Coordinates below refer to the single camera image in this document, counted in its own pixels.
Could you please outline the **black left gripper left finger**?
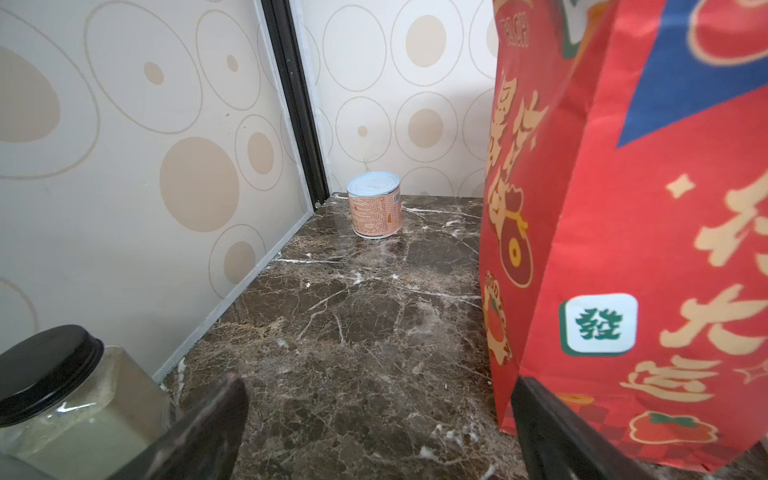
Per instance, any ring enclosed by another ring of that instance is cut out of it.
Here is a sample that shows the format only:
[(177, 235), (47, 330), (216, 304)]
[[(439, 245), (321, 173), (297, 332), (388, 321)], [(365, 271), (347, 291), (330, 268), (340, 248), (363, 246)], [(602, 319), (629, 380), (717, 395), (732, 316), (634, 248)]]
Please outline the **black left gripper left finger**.
[(111, 477), (228, 479), (242, 443), (248, 409), (243, 379), (229, 372), (194, 409)]

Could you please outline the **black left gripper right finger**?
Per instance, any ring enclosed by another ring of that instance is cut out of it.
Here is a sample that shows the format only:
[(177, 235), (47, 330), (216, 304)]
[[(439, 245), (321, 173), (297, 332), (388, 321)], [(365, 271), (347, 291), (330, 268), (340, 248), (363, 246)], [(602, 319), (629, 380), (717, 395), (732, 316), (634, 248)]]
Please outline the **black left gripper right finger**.
[(511, 407), (530, 479), (651, 477), (536, 379), (518, 378)]

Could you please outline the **red paper gift bag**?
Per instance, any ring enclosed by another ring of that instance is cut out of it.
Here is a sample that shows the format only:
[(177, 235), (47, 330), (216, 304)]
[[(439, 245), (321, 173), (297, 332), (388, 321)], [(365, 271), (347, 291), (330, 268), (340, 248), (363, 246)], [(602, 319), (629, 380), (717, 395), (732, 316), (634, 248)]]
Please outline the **red paper gift bag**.
[(499, 428), (537, 380), (629, 458), (767, 434), (767, 5), (497, 1), (479, 280)]

